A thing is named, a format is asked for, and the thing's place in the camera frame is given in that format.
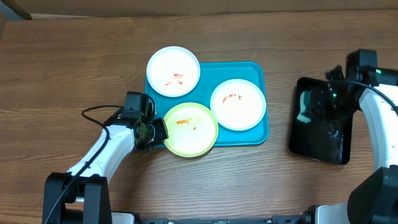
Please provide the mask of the white plate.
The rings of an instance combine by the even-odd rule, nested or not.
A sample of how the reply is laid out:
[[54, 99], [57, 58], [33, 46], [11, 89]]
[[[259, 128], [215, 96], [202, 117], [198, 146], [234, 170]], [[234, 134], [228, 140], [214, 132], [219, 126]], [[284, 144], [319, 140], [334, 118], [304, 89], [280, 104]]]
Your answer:
[[158, 94], [167, 97], [180, 97], [191, 92], [200, 75], [200, 63], [196, 56], [179, 46], [156, 51], [146, 68], [149, 85]]
[[259, 124], [266, 113], [266, 99], [258, 86], [243, 79], [219, 84], [210, 98], [210, 109], [220, 125], [246, 131]]

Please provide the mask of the yellow-green plate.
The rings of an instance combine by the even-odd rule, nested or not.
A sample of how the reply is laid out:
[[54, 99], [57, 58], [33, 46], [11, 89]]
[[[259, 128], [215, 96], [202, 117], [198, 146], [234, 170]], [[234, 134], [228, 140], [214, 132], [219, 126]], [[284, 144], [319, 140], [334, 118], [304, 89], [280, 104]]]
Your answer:
[[181, 103], [164, 116], [168, 138], [166, 148], [181, 157], [206, 154], [218, 138], [219, 126], [214, 114], [199, 103]]

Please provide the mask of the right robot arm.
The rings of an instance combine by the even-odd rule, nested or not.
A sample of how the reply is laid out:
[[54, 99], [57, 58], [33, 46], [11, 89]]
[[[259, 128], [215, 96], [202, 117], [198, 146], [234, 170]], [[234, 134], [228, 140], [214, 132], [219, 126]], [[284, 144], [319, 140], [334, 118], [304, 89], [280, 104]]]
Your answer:
[[313, 205], [302, 215], [302, 223], [397, 223], [397, 71], [352, 66], [343, 72], [336, 67], [326, 73], [325, 81], [300, 78], [288, 149], [345, 164], [357, 111], [368, 124], [374, 171], [347, 202]]

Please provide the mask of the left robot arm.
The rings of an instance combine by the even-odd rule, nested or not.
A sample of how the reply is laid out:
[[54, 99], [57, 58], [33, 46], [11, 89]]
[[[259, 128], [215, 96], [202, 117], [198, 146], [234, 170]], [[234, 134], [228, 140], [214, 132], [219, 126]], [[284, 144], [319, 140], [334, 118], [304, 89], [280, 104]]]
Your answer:
[[95, 145], [67, 172], [53, 172], [44, 187], [43, 223], [135, 223], [130, 212], [113, 212], [109, 181], [133, 150], [146, 150], [168, 138], [163, 119], [151, 121], [139, 144], [136, 129], [110, 125]]

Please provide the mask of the green scouring sponge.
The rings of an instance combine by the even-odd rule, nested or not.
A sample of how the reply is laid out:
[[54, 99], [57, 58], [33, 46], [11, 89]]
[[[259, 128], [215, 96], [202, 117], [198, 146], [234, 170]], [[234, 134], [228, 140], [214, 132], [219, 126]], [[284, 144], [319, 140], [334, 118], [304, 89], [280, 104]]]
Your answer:
[[310, 123], [312, 120], [312, 112], [308, 108], [311, 105], [311, 91], [305, 90], [301, 92], [299, 98], [299, 112], [297, 119], [302, 123]]

